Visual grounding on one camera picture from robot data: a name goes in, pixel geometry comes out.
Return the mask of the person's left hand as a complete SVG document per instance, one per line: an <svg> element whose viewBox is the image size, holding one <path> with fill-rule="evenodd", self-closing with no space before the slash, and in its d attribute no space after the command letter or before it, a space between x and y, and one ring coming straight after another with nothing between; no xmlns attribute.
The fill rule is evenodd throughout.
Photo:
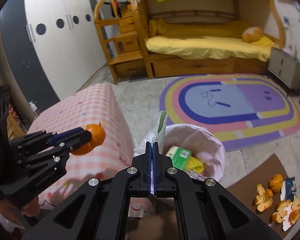
<svg viewBox="0 0 300 240"><path fill-rule="evenodd" d="M12 212L13 208L15 208L15 206L9 200L4 199L0 201L0 214L6 217L7 219L11 220L10 217L14 216L14 213ZM20 213L23 216L28 216L28 217L34 217L39 215L40 213L39 197L36 196L28 204L23 206L20 209Z"/></svg>

